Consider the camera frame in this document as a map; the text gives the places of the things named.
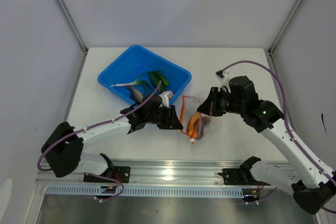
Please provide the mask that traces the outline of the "clear zip top bag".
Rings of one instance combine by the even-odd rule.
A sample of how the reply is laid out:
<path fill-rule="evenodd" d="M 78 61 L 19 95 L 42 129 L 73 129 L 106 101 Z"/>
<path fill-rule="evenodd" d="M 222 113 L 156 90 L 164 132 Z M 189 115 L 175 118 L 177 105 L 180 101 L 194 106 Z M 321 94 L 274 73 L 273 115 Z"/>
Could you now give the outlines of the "clear zip top bag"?
<path fill-rule="evenodd" d="M 209 137 L 220 130 L 220 122 L 215 117 L 197 112 L 201 101 L 197 97 L 183 95 L 180 111 L 180 122 L 183 125 L 181 132 L 186 135 L 191 144 Z"/>

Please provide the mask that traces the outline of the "orange purple sweet potato slice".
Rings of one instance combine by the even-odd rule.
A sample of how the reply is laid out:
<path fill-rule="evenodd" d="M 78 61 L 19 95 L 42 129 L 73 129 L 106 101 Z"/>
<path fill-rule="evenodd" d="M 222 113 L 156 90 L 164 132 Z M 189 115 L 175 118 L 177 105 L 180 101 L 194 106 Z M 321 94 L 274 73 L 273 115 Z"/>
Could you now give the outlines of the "orange purple sweet potato slice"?
<path fill-rule="evenodd" d="M 186 134 L 194 140 L 200 140 L 204 136 L 204 129 L 210 123 L 211 117 L 202 115 L 201 113 L 194 113 L 188 123 Z"/>

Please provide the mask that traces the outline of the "grey toy fish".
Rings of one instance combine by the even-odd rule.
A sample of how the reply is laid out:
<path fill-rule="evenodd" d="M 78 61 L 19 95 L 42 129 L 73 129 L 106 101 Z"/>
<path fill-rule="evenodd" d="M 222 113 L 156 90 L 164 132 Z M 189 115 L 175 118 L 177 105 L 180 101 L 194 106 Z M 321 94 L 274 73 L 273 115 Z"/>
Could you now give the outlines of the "grey toy fish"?
<path fill-rule="evenodd" d="M 137 103 L 141 103 L 144 99 L 144 95 L 136 89 L 134 86 L 129 86 L 128 89 L 130 90 L 130 98 Z"/>

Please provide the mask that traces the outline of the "dark green cucumber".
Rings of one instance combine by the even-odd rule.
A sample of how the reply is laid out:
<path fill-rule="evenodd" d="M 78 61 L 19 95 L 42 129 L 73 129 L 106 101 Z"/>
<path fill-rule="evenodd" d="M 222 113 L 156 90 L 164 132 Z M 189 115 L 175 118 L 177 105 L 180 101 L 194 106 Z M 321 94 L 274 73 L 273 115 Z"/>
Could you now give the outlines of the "dark green cucumber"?
<path fill-rule="evenodd" d="M 161 78 L 156 73 L 151 72 L 151 73 L 149 73 L 149 76 L 150 76 L 150 80 L 151 80 L 151 82 L 152 82 L 152 84 L 155 88 L 158 86 L 159 82 L 161 82 L 159 91 L 160 92 L 165 91 L 165 85 L 164 85 L 163 81 L 161 80 Z"/>

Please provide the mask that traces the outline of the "green spring onion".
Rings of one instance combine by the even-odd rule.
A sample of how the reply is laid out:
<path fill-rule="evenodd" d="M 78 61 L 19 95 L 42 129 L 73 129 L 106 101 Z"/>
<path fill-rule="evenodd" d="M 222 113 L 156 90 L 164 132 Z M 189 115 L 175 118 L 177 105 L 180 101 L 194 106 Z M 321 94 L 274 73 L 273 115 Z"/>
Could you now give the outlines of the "green spring onion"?
<path fill-rule="evenodd" d="M 154 72 L 154 73 L 158 73 L 159 71 L 148 71 L 145 73 L 141 73 L 139 74 L 136 79 L 134 81 L 131 82 L 127 82 L 127 83 L 116 83 L 116 84 L 112 84 L 110 85 L 110 87 L 129 87 L 129 86 L 141 86 L 144 93 L 148 94 L 150 91 L 153 91 L 154 88 L 151 84 L 149 84 L 148 81 L 141 79 L 142 76 L 144 75 L 149 75 L 149 73 Z"/>

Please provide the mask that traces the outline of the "blue plastic bin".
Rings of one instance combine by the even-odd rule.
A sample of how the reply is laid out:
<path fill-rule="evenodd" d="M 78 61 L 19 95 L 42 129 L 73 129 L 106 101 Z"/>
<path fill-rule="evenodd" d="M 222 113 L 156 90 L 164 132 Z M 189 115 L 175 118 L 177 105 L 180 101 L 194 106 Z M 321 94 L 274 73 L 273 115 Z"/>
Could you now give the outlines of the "blue plastic bin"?
<path fill-rule="evenodd" d="M 174 103 L 192 79 L 191 73 L 171 61 L 140 46 L 126 49 L 116 60 L 98 75 L 98 83 L 107 88 L 128 104 L 133 104 L 130 91 L 125 87 L 116 87 L 117 83 L 129 83 L 139 80 L 151 82 L 150 71 L 159 71 L 169 82 L 167 90 L 173 92 L 170 103 Z"/>

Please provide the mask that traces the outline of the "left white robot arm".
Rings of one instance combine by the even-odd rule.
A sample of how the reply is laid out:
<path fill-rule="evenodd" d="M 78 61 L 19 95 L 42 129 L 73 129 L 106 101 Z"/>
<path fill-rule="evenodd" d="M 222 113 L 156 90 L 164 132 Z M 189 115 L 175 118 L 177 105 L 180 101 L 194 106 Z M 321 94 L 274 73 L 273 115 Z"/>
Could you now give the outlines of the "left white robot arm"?
<path fill-rule="evenodd" d="M 60 123 L 41 148 L 40 161 L 46 160 L 57 178 L 73 172 L 95 174 L 102 182 L 110 181 L 114 169 L 104 153 L 95 155 L 85 149 L 113 137 L 127 135 L 153 124 L 160 130 L 182 130 L 174 105 L 163 95 L 149 95 L 141 103 L 135 103 L 120 111 L 115 119 L 89 126 L 74 127 L 68 122 Z"/>

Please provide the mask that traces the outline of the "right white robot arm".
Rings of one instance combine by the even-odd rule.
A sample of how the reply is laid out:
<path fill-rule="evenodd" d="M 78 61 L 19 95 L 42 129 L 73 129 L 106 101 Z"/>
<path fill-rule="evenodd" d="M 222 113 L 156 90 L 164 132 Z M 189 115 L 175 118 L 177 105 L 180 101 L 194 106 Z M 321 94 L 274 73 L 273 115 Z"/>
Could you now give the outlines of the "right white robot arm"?
<path fill-rule="evenodd" d="M 316 214 L 335 196 L 335 171 L 325 164 L 286 124 L 285 115 L 267 100 L 261 100 L 247 76 L 234 77 L 228 86 L 212 87 L 198 112 L 209 116 L 240 115 L 257 133 L 268 139 L 291 164 L 294 172 L 251 157 L 240 170 L 240 179 L 270 184 L 289 195 L 307 213 Z"/>

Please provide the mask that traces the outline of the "light green pepper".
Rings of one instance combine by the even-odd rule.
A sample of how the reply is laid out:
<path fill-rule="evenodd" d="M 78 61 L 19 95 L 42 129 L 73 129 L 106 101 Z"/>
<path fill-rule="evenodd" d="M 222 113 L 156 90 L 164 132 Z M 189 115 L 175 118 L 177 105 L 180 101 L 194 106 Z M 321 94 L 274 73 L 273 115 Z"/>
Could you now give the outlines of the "light green pepper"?
<path fill-rule="evenodd" d="M 170 86 L 170 83 L 169 83 L 168 79 L 163 74 L 158 72 L 157 75 L 166 87 Z"/>

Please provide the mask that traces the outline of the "aluminium rail frame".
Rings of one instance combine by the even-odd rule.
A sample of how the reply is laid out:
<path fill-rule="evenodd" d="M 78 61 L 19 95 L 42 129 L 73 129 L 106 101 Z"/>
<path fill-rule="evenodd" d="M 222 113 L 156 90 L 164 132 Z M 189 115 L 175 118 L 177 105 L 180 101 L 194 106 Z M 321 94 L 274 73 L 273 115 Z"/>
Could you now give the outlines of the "aluminium rail frame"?
<path fill-rule="evenodd" d="M 154 186 L 186 186 L 222 185 L 223 179 L 217 173 L 223 168 L 239 168 L 243 161 L 145 161 L 145 160 L 112 160 L 116 166 L 131 168 L 130 180 L 127 185 Z M 294 169 L 287 162 L 271 162 L 281 169 L 293 172 Z M 75 172 L 63 178 L 56 178 L 53 172 L 38 172 L 37 184 L 84 184 L 84 174 Z"/>

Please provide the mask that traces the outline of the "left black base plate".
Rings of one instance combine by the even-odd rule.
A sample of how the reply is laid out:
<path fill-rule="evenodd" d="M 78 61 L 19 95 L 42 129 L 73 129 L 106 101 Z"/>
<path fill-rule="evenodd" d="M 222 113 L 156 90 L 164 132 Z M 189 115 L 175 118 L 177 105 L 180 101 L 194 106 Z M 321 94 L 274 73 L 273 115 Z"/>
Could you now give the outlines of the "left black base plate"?
<path fill-rule="evenodd" d="M 131 174 L 131 167 L 129 166 L 115 166 L 114 168 L 108 168 L 100 176 L 118 180 L 121 183 L 128 183 Z M 85 174 L 83 181 L 86 183 L 111 183 L 110 180 L 98 178 L 92 175 Z"/>

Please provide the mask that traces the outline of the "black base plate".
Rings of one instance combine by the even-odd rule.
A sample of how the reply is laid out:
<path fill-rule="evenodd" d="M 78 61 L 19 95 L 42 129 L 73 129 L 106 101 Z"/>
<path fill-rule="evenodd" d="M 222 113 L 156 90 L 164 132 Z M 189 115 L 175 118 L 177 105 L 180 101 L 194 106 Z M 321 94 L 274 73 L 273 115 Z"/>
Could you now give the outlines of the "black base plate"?
<path fill-rule="evenodd" d="M 269 186 L 266 182 L 256 181 L 249 170 L 241 168 L 223 168 L 219 173 L 225 185 L 242 185 L 242 186 Z"/>
<path fill-rule="evenodd" d="M 129 166 L 115 166 L 114 168 L 108 168 L 100 176 L 118 180 L 121 183 L 128 183 L 131 174 L 131 167 Z M 110 180 L 98 178 L 92 175 L 85 174 L 83 181 L 86 183 L 111 183 Z"/>

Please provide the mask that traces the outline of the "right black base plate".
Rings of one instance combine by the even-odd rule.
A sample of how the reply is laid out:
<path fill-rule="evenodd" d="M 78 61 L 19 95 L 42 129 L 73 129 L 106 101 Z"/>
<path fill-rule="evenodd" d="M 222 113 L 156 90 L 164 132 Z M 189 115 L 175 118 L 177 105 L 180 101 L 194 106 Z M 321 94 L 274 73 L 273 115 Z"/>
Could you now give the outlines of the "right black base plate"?
<path fill-rule="evenodd" d="M 225 185 L 242 185 L 242 186 L 269 186 L 266 182 L 256 181 L 249 170 L 241 168 L 223 168 L 219 173 Z"/>

